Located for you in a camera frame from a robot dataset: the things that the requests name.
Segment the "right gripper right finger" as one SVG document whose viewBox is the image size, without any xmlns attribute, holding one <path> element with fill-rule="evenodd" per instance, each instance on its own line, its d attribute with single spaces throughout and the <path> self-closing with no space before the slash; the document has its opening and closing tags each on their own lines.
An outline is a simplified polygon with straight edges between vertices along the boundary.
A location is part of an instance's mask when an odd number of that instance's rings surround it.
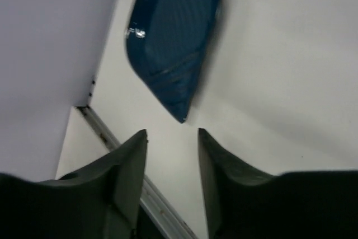
<svg viewBox="0 0 358 239">
<path fill-rule="evenodd" d="M 198 129 L 198 160 L 209 238 L 279 238 L 273 188 L 278 176 L 261 171 Z"/>
</svg>

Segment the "dark blue plate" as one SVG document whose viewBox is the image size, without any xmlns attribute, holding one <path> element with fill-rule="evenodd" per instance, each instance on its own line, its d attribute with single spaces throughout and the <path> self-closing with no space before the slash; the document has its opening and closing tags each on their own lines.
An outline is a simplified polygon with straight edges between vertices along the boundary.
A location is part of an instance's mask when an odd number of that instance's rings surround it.
<svg viewBox="0 0 358 239">
<path fill-rule="evenodd" d="M 134 72 L 180 123 L 187 119 L 221 0 L 135 0 L 125 32 Z"/>
</svg>

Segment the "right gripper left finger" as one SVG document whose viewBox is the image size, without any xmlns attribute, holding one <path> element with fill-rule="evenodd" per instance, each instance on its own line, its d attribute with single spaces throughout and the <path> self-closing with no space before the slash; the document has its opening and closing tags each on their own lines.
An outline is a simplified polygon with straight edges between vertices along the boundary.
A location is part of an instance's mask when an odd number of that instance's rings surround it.
<svg viewBox="0 0 358 239">
<path fill-rule="evenodd" d="M 147 131 L 59 179 L 56 238 L 133 238 L 147 159 Z"/>
</svg>

